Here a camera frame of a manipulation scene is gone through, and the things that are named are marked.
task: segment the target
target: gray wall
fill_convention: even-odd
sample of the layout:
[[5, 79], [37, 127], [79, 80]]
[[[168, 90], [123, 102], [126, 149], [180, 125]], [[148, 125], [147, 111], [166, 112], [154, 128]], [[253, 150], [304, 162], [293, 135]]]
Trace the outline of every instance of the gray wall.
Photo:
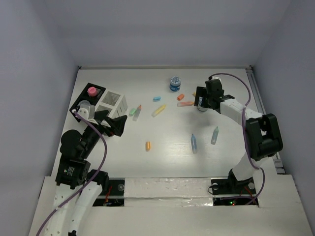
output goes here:
[[290, 0], [45, 0], [79, 65], [250, 65]]
[[0, 229], [26, 236], [77, 67], [41, 0], [1, 0], [0, 32]]
[[267, 112], [280, 123], [283, 164], [315, 232], [315, 1], [292, 1], [254, 66]]

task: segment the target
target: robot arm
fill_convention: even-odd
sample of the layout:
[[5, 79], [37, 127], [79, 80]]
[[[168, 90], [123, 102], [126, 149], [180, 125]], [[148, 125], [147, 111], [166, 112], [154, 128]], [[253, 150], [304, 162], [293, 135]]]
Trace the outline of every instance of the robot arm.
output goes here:
[[[93, 108], [92, 105], [83, 104], [87, 108]], [[93, 126], [101, 133], [111, 137], [113, 135], [121, 136], [127, 116], [118, 118], [109, 118], [108, 111], [93, 112], [90, 116], [90, 110], [84, 110], [79, 106], [77, 110], [81, 110], [86, 114], [85, 118], [93, 118]], [[96, 170], [89, 173], [90, 163], [86, 160], [97, 144], [100, 136], [88, 126], [83, 134], [77, 130], [68, 130], [61, 138], [61, 158], [56, 176], [56, 195], [54, 201], [54, 209], [68, 199], [71, 195], [79, 191], [86, 181], [91, 181], [89, 186], [84, 188], [81, 194], [77, 194], [68, 201], [63, 207], [51, 217], [48, 226], [44, 230], [45, 236], [51, 235], [82, 235], [82, 228], [96, 198], [101, 192], [106, 193], [108, 190], [108, 173], [99, 171], [95, 178]]]
[[[233, 96], [224, 95], [221, 80], [217, 77], [209, 77], [206, 87], [197, 87], [194, 105], [216, 110], [239, 125], [243, 125], [242, 112], [245, 106]], [[245, 121], [245, 138], [249, 145], [249, 153], [245, 153], [239, 164], [230, 170], [226, 183], [221, 186], [231, 189], [229, 193], [233, 193], [233, 189], [252, 181], [255, 168], [250, 163], [248, 155], [252, 163], [259, 167], [266, 157], [275, 155], [283, 148], [277, 118], [273, 114], [264, 115], [246, 108]]]

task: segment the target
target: orange capsule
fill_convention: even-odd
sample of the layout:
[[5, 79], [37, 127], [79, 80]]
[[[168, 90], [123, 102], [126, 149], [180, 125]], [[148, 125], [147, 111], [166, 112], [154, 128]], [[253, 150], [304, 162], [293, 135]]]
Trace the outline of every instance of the orange capsule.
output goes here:
[[183, 98], [185, 97], [185, 95], [183, 95], [183, 94], [181, 94], [181, 95], [179, 95], [178, 97], [177, 97], [177, 100], [182, 100]]
[[146, 151], [149, 151], [151, 149], [151, 143], [146, 142]]

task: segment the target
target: small jar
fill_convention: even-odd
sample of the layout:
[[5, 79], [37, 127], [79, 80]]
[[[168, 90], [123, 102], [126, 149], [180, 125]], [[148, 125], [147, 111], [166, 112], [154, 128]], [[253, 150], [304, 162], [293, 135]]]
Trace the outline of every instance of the small jar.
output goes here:
[[179, 91], [179, 89], [181, 88], [181, 81], [181, 78], [179, 78], [178, 76], [173, 76], [171, 78], [169, 88], [174, 92]]

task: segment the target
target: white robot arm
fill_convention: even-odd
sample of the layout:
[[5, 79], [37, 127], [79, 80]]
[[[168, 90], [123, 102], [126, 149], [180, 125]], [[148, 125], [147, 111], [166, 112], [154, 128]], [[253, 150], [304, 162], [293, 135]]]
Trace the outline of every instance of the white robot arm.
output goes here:
[[213, 189], [213, 194], [239, 194], [252, 181], [254, 171], [259, 169], [266, 157], [282, 150], [283, 143], [277, 118], [273, 114], [264, 115], [246, 108], [243, 117], [245, 106], [233, 96], [224, 95], [221, 80], [213, 76], [206, 81], [206, 87], [197, 87], [194, 105], [216, 110], [241, 125], [245, 129], [244, 138], [248, 144], [248, 153], [230, 170], [228, 178], [220, 182], [221, 186]]
[[[89, 88], [98, 90], [93, 96]], [[56, 195], [52, 213], [43, 222], [36, 236], [80, 236], [93, 203], [101, 192], [107, 193], [108, 173], [100, 171], [106, 157], [106, 142], [102, 135], [121, 136], [127, 116], [108, 117], [109, 111], [95, 111], [105, 88], [87, 84], [71, 106], [74, 117], [83, 120], [88, 127], [81, 134], [77, 130], [66, 131], [61, 138], [61, 157], [56, 176]], [[90, 163], [86, 160], [99, 139], [105, 144], [105, 154], [98, 170], [89, 172]]]

